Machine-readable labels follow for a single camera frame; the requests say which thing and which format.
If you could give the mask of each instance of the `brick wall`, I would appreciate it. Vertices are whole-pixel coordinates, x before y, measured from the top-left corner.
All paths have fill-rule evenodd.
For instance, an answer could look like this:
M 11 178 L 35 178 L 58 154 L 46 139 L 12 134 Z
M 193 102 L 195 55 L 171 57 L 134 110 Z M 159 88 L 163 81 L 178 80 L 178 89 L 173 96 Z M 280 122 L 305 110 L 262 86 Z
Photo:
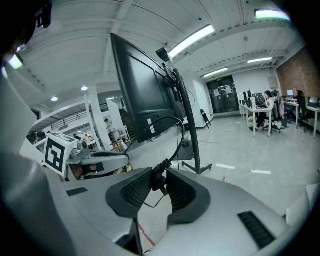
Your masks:
M 306 47 L 277 68 L 282 95 L 297 88 L 307 97 L 320 98 L 320 75 Z

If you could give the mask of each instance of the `black mount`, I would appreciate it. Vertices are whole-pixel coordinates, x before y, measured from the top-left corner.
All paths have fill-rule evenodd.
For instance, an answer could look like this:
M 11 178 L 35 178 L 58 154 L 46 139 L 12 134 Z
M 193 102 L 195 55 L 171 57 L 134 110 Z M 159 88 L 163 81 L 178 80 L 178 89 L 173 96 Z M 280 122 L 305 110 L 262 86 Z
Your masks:
M 200 175 L 204 171 L 211 169 L 212 163 L 206 167 L 201 168 L 197 129 L 196 129 L 195 119 L 194 119 L 194 115 L 192 112 L 192 107 L 190 104 L 189 96 L 188 96 L 188 93 L 186 90 L 185 83 L 182 80 L 182 77 L 180 76 L 179 71 L 175 68 L 173 70 L 173 72 L 176 75 L 176 79 L 177 79 L 177 83 L 178 83 L 178 91 L 181 94 L 181 98 L 182 98 L 183 105 L 185 108 L 186 118 L 188 120 L 188 126 L 189 126 L 189 130 L 190 130 L 190 136 L 191 136 L 192 147 L 193 147 L 194 162 L 195 162 L 195 167 L 192 167 L 191 165 L 187 164 L 186 162 L 182 162 L 182 165 L 188 167 L 189 169 L 194 171 L 196 174 Z

